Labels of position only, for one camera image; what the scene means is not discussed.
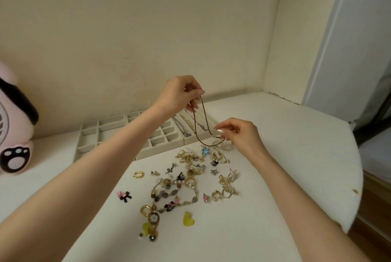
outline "hand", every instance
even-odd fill
[[[259,136],[257,127],[251,121],[229,118],[215,128],[223,129],[221,137],[232,141],[251,163],[257,158],[272,159]]]
[[[184,108],[193,112],[193,108],[198,109],[196,100],[199,100],[199,97],[204,93],[205,91],[193,76],[173,77],[167,81],[154,106],[162,110],[168,117],[177,114]]]

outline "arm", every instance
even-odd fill
[[[110,140],[38,190],[0,224],[0,261],[61,261],[163,122],[204,91],[192,76],[168,81],[158,100]],[[93,191],[94,197],[86,197]]]
[[[265,180],[304,262],[368,262],[369,259],[267,152],[257,127],[230,118],[216,128],[231,140]]]

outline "pink plush toy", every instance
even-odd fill
[[[0,62],[0,169],[19,172],[29,163],[39,116],[17,87],[16,75]]]

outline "jewelry organizer tray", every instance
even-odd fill
[[[74,162],[88,154],[88,152],[100,145],[102,142],[108,140],[126,124],[136,119],[142,112],[144,111],[121,114],[82,123]],[[135,160],[198,141],[194,132],[194,127],[196,127],[197,136],[200,140],[211,137],[206,125],[204,113],[200,110],[198,110],[195,114],[197,123],[194,123],[193,113],[189,113],[185,110],[180,111],[174,117],[177,121],[170,118],[151,134],[148,141],[136,156]],[[207,118],[212,134],[218,135],[219,133],[214,129],[214,126],[217,125],[217,123],[209,116],[207,116]]]

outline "white table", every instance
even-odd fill
[[[205,108],[216,121],[238,117],[254,122],[276,160],[345,231],[350,228],[360,202],[362,170],[346,122],[263,92],[209,102]],[[71,164],[76,143],[77,132],[36,140],[29,170],[18,176],[0,175],[0,220]],[[201,151],[199,143],[187,147]],[[174,156],[181,149],[133,162],[65,261],[300,261],[266,184],[236,149],[224,152],[232,163],[217,169],[224,176],[229,168],[238,170],[232,184],[238,196],[218,203],[202,201],[204,192],[221,190],[218,176],[209,173],[214,167],[207,162],[206,174],[197,176],[198,203],[162,214],[155,243],[138,240],[147,220],[139,210],[151,205],[156,180],[149,173],[164,175],[172,162],[178,162]],[[136,171],[146,175],[134,179]],[[174,167],[173,175],[180,171],[185,171],[183,165]],[[119,190],[130,191],[133,198],[120,201]],[[185,187],[178,194],[182,201],[193,195]],[[186,210],[195,220],[191,227],[182,224]]]

